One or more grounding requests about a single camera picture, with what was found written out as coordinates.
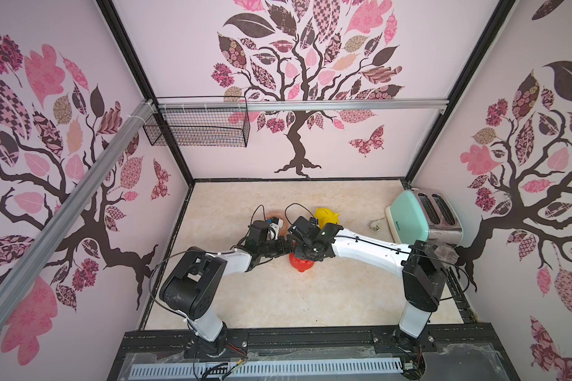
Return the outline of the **aluminium rail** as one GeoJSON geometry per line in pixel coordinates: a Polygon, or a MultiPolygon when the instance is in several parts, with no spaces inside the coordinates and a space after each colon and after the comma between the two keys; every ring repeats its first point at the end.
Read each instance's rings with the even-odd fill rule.
{"type": "Polygon", "coordinates": [[[28,252],[10,270],[0,284],[0,331],[14,309],[33,286],[44,266],[48,263],[60,242],[81,215],[84,207],[97,192],[108,173],[117,163],[134,135],[156,107],[151,100],[141,102],[125,120],[114,140],[102,152],[98,160],[84,175],[82,181],[68,196],[57,215],[37,235],[28,252]]]}
{"type": "Polygon", "coordinates": [[[307,111],[307,110],[444,110],[449,101],[441,98],[396,98],[383,100],[342,101],[272,101],[272,102],[198,102],[160,103],[160,110],[232,110],[249,112],[307,111]]]}

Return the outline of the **red piggy bank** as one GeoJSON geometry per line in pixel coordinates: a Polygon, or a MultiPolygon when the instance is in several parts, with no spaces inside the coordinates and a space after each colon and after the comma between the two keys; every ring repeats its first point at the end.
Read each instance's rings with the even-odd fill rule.
{"type": "Polygon", "coordinates": [[[293,268],[295,268],[295,270],[297,270],[298,272],[301,272],[301,273],[308,271],[315,264],[311,260],[301,260],[301,259],[297,258],[297,257],[295,257],[295,255],[293,253],[291,253],[289,255],[289,263],[293,268]]]}

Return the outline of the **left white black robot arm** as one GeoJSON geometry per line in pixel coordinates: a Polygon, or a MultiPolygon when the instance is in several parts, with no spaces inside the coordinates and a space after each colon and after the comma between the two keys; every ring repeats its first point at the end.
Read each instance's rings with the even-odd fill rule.
{"type": "Polygon", "coordinates": [[[189,330],[214,352],[225,345],[227,326],[211,309],[222,279],[252,271],[292,251],[279,235],[284,221],[271,217],[249,225],[248,233],[226,252],[192,246],[176,254],[180,260],[161,284],[155,303],[182,318],[189,330]]]}

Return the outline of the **left aluminium rail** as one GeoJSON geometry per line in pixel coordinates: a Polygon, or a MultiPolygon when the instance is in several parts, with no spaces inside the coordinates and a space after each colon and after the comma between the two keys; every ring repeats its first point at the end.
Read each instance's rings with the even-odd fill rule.
{"type": "Polygon", "coordinates": [[[0,331],[14,309],[33,286],[44,266],[48,263],[60,242],[81,215],[84,207],[97,192],[108,173],[117,163],[134,135],[156,107],[151,100],[141,102],[125,120],[114,140],[102,152],[98,160],[84,175],[82,181],[68,196],[57,215],[37,235],[28,252],[10,270],[0,284],[0,331]]]}

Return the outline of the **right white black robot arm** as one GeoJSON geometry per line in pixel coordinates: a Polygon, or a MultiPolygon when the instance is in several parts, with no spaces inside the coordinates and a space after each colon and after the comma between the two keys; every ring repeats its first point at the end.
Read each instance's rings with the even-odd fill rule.
{"type": "Polygon", "coordinates": [[[288,229],[294,255],[319,262],[339,257],[357,260],[388,271],[403,282],[405,307],[396,335],[411,340],[419,338],[438,309],[449,276],[450,263],[436,255],[425,241],[397,244],[366,237],[341,225],[327,223],[320,227],[299,217],[288,229]]]}

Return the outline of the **mint green toaster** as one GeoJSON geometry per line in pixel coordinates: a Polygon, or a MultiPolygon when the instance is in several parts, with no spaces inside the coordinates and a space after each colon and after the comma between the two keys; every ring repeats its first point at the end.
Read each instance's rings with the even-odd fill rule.
{"type": "Polygon", "coordinates": [[[400,244],[425,241],[456,246],[463,238],[456,212],[436,190],[404,190],[385,214],[392,237],[400,244]]]}

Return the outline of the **glass jar black lid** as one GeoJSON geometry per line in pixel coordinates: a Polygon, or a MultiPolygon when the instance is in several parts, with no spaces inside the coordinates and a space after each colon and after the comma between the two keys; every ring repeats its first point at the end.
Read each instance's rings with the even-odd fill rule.
{"type": "Polygon", "coordinates": [[[449,244],[436,243],[431,245],[438,262],[444,265],[456,265],[459,259],[457,252],[449,244]]]}

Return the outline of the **yellow piggy bank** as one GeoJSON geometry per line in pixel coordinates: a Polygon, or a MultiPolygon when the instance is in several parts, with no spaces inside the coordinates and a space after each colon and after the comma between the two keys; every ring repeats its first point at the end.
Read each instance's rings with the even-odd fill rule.
{"type": "Polygon", "coordinates": [[[321,229],[327,224],[339,224],[339,214],[328,208],[318,208],[314,213],[314,218],[318,220],[318,226],[321,229]]]}

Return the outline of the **back aluminium rail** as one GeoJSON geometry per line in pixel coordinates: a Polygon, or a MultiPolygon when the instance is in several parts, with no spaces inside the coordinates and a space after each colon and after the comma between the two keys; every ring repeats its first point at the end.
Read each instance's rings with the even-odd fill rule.
{"type": "Polygon", "coordinates": [[[444,110],[449,101],[441,98],[396,98],[383,100],[342,101],[272,101],[272,102],[198,102],[160,103],[160,110],[232,110],[249,112],[307,111],[307,110],[444,110]]]}

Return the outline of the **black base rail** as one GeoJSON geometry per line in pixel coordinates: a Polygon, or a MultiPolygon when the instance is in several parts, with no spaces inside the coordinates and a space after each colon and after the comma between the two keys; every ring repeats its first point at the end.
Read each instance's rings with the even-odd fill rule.
{"type": "MultiPolygon", "coordinates": [[[[303,328],[226,329],[216,344],[205,344],[202,339],[187,330],[146,330],[126,333],[119,353],[163,352],[184,349],[191,354],[197,350],[212,354],[217,349],[227,352],[240,349],[244,352],[264,349],[303,349],[320,347],[372,346],[385,348],[394,339],[405,339],[396,325],[363,325],[303,328]]],[[[494,328],[489,323],[428,325],[416,339],[423,352],[432,352],[447,344],[500,344],[494,328]]]]}

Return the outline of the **white toaster plug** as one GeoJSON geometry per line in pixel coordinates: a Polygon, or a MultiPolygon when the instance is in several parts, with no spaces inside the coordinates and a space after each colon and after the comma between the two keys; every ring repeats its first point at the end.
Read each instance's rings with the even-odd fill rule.
{"type": "Polygon", "coordinates": [[[381,230],[386,230],[387,228],[389,228],[387,219],[385,217],[375,220],[373,222],[370,223],[370,228],[373,231],[379,232],[381,230]]]}

